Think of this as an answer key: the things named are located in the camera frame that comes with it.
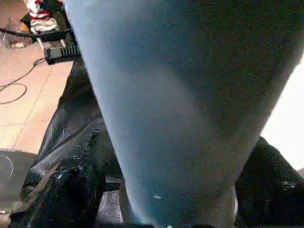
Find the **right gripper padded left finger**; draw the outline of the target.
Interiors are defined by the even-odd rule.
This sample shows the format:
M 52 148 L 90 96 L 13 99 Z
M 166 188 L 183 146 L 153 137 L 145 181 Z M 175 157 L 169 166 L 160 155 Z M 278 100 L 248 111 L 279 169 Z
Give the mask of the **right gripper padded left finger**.
M 104 125 L 89 125 L 40 154 L 21 189 L 11 228 L 111 228 L 123 223 L 122 172 Z

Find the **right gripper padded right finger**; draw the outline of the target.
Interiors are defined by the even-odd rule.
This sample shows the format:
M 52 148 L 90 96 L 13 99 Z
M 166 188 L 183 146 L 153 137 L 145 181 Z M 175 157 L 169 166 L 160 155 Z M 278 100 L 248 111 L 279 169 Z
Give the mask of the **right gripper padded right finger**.
M 258 139 L 235 188 L 236 227 L 304 226 L 304 179 L 263 137 Z

